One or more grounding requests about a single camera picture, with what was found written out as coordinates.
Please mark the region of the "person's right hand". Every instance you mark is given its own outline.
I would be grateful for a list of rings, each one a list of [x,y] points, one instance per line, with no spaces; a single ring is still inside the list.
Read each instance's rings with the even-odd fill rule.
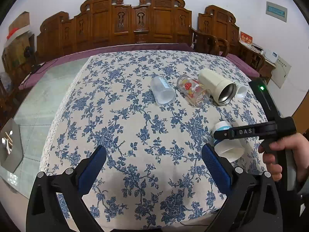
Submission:
[[[309,147],[308,140],[302,134],[296,133],[272,142],[269,148],[273,151],[292,150],[296,164],[297,181],[302,182],[307,179]],[[275,156],[273,154],[263,154],[263,162],[266,164],[267,170],[272,174],[274,181],[279,181],[282,178],[282,167],[275,164]]]

